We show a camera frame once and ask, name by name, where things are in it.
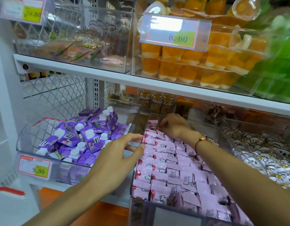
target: orange panel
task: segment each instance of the orange panel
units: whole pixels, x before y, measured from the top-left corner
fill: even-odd
[[[38,192],[40,209],[51,204],[60,194],[61,191],[42,188]],[[128,225],[129,209],[105,202],[96,203],[89,211],[79,217],[71,226],[110,226]]]

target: price tag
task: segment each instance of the price tag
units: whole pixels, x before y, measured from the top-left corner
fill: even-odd
[[[1,15],[23,22],[41,23],[45,0],[5,0]]]
[[[141,21],[141,43],[207,50],[211,21],[149,13],[144,13]]]
[[[51,167],[52,164],[50,160],[20,155],[17,171],[26,175],[32,175],[49,180]]]

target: hand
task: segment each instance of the hand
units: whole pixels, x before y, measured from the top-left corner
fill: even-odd
[[[134,147],[128,142],[141,142],[142,139],[141,134],[129,133],[102,148],[96,162],[83,181],[90,184],[90,189],[93,189],[92,191],[99,196],[97,199],[100,200],[118,188],[126,175],[134,168],[144,152],[145,145]],[[124,158],[124,149],[132,151],[132,155]]]
[[[191,131],[190,125],[187,120],[179,114],[169,113],[162,120],[160,130],[175,139],[183,139],[184,133]]]

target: white bottle cap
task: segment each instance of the white bottle cap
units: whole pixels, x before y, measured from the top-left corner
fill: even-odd
[[[95,136],[95,132],[93,129],[88,129],[88,130],[86,130],[85,135],[88,139],[90,139],[90,138]]]
[[[80,156],[80,151],[77,148],[71,150],[71,154],[69,155],[69,157],[72,158],[72,159],[76,159],[79,156]]]
[[[84,128],[83,124],[80,124],[80,123],[75,126],[76,131],[80,131],[80,129],[83,129],[83,128]]]
[[[102,133],[100,139],[101,140],[107,140],[108,139],[107,133]]]
[[[79,142],[76,148],[79,149],[79,151],[83,151],[85,149],[85,142]]]
[[[68,162],[72,162],[73,160],[71,158],[65,158],[63,161],[64,161],[64,163],[61,163],[60,168],[70,169],[72,165],[69,164]]]
[[[45,156],[45,154],[48,153],[48,149],[47,148],[39,148],[39,150],[36,152],[36,154],[41,155],[41,156]]]
[[[57,136],[58,139],[60,139],[61,137],[63,137],[63,135],[65,134],[65,131],[61,128],[57,129],[55,132],[54,132],[54,136]]]
[[[106,120],[106,115],[105,114],[100,114],[99,115],[99,120],[102,121],[102,120]]]
[[[109,112],[112,112],[114,110],[114,108],[112,106],[109,106],[106,108]]]
[[[102,112],[104,115],[108,116],[109,115],[109,111],[106,109],[106,110],[103,110]]]
[[[106,140],[103,147],[105,147],[109,142],[111,142],[111,140]]]

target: sticker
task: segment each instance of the sticker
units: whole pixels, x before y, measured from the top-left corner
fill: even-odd
[[[20,155],[17,171],[26,175],[32,175],[49,180],[51,167],[52,163],[50,160]]]
[[[197,50],[195,45],[200,23],[198,19],[145,13],[140,42]]]
[[[1,17],[40,24],[45,2],[46,0],[4,0]]]

